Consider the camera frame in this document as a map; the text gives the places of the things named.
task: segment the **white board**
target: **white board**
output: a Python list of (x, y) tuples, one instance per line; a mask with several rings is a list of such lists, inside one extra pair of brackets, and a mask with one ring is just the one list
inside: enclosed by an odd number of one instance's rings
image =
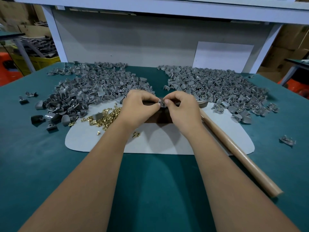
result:
[[(90, 105), (87, 116), (102, 112), (109, 107), (114, 108), (114, 105), (115, 101), (96, 106)], [(252, 140), (242, 126), (231, 117), (231, 113), (227, 109), (223, 114), (214, 113), (212, 107), (213, 104), (208, 103), (203, 110), (246, 154), (252, 153), (254, 151)], [(141, 135), (137, 138), (129, 138), (125, 153), (193, 155), (189, 142), (174, 124), (144, 123), (136, 131)], [(78, 119), (70, 128), (65, 145), (75, 151), (89, 152), (103, 133), (102, 127), (90, 126), (88, 122), (81, 122)]]
[(253, 45), (199, 41), (192, 67), (230, 69), (241, 73), (252, 49)]

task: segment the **person's right arm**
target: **person's right arm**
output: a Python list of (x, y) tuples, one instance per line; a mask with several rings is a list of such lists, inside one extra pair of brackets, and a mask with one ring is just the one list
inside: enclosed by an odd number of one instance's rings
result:
[[(180, 106), (171, 99), (181, 101)], [(223, 152), (203, 126), (192, 95), (175, 91), (165, 96), (164, 102), (193, 149), (218, 232), (299, 231)]]

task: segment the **hand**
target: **hand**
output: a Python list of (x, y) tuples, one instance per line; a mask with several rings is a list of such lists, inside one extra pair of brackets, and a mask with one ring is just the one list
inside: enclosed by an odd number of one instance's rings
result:
[[(146, 106), (143, 101), (156, 102), (151, 106)], [(153, 94), (139, 89), (129, 91), (127, 97), (122, 102), (121, 112), (117, 120), (121, 120), (131, 131), (138, 128), (160, 109), (159, 98)]]
[[(179, 100), (180, 106), (177, 107), (171, 99)], [(186, 138), (190, 133), (203, 127), (200, 108), (193, 95), (183, 91), (174, 91), (166, 95), (163, 100), (169, 109), (173, 123)]]

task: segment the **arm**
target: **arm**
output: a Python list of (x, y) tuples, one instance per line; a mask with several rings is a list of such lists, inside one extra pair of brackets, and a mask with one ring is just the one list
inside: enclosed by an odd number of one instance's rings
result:
[[(222, 151), (204, 128), (193, 96), (175, 91), (164, 99), (173, 123), (193, 149), (218, 232), (299, 231)], [(180, 106), (170, 99), (180, 100)]]
[(106, 231), (127, 140), (160, 109), (158, 103), (145, 106), (142, 100), (158, 102), (159, 98), (146, 91), (130, 91), (119, 117), (20, 232)]

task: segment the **person's right hand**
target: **person's right hand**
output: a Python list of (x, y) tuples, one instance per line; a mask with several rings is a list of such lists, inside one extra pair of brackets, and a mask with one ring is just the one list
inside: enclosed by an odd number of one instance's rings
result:
[[(173, 123), (186, 138), (190, 133), (203, 127), (200, 108), (193, 95), (174, 91), (166, 95), (163, 100), (169, 109)], [(179, 100), (180, 106), (177, 107), (171, 100)]]

